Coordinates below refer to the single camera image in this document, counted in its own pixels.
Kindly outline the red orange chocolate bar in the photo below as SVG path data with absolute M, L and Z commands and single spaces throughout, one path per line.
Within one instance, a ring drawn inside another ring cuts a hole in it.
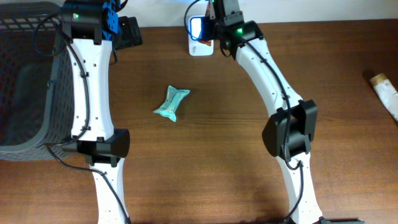
M 205 46 L 209 46 L 211 47 L 213 45 L 213 41 L 212 40 L 198 40 L 199 44 L 205 45 Z

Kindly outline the teal wet wipes packet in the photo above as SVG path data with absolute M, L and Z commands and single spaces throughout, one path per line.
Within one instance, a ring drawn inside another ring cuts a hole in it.
M 168 86 L 165 102 L 154 113 L 169 118 L 173 122 L 177 121 L 176 111 L 181 101 L 190 93 L 190 90 L 179 90 Z

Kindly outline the white bamboo print tube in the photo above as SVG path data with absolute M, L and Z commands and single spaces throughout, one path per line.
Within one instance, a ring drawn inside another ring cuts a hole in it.
M 397 121 L 397 90 L 393 84 L 384 73 L 372 77 L 369 81 L 382 104 Z

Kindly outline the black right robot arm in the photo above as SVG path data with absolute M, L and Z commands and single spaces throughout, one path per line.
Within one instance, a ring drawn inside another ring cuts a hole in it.
M 259 92 L 269 116 L 263 143 L 280 165 L 289 197 L 283 222 L 319 223 L 310 171 L 311 142 L 318 108 L 289 85 L 271 56 L 267 41 L 254 21 L 246 22 L 238 1 L 209 1 L 201 19 L 200 40 L 218 40 L 222 52 L 243 67 Z

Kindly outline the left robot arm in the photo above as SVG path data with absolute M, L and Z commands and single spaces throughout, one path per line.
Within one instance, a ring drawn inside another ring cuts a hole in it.
M 115 128 L 109 107 L 109 66 L 120 49 L 142 45 L 135 17 L 119 16 L 121 1 L 65 1 L 61 35 L 72 63 L 74 118 L 71 138 L 59 146 L 83 154 L 96 187 L 98 223 L 130 223 L 123 166 L 128 129 Z

